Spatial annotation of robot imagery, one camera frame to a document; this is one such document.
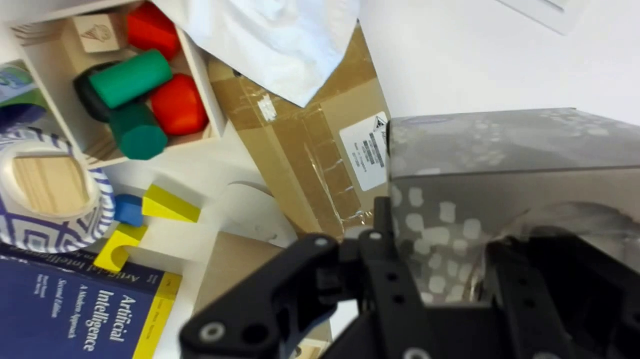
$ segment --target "green block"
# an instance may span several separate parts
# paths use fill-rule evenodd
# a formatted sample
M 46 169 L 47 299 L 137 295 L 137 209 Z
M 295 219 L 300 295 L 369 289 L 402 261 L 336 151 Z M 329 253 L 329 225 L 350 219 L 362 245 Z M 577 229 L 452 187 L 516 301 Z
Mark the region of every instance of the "green block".
M 150 159 L 163 151 L 167 137 L 142 101 L 112 111 L 107 121 L 119 151 L 130 159 Z
M 90 76 L 90 84 L 107 107 L 117 107 L 174 76 L 158 50 L 142 52 Z

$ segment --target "screw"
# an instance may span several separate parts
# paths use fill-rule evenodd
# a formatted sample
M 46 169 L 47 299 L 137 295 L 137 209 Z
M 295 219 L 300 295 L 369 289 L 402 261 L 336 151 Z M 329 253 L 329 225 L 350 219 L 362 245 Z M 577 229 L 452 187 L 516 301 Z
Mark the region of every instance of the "screw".
M 217 321 L 211 321 L 199 329 L 199 339 L 203 343 L 213 343 L 213 341 L 220 341 L 222 337 L 224 337 L 224 325 Z
M 402 359 L 429 359 L 429 355 L 420 347 L 409 347 L 404 351 Z
M 531 359 L 559 359 L 559 357 L 553 353 L 547 353 L 547 351 L 538 351 L 538 353 L 534 353 Z

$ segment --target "red block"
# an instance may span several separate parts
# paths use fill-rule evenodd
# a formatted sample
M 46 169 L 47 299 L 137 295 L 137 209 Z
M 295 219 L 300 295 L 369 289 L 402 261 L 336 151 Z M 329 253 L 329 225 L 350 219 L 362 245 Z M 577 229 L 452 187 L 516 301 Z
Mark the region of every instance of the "red block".
M 196 133 L 208 123 L 196 82 L 186 74 L 175 74 L 151 91 L 151 109 L 167 135 Z
M 126 16 L 126 38 L 134 48 L 160 50 L 166 60 L 172 60 L 180 52 L 174 22 L 151 2 L 143 2 Z

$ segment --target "cardboard box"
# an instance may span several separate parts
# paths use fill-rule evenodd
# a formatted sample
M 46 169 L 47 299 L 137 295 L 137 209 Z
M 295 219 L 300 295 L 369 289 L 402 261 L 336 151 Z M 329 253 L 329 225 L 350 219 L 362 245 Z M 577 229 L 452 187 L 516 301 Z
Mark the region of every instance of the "cardboard box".
M 369 225 L 385 193 L 387 111 L 362 30 L 305 107 L 298 107 L 222 62 L 208 64 L 222 111 L 236 125 L 275 201 L 298 231 L 342 239 Z
M 427 303 L 472 299 L 483 245 L 535 225 L 640 271 L 640 127 L 575 109 L 392 121 L 393 235 Z

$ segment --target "white cloth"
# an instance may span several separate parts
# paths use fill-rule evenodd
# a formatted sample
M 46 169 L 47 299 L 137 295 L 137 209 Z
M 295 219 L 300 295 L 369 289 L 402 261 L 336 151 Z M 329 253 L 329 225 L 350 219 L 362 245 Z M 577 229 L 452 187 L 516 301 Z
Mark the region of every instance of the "white cloth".
M 305 105 L 340 64 L 360 0 L 153 0 L 199 48 Z

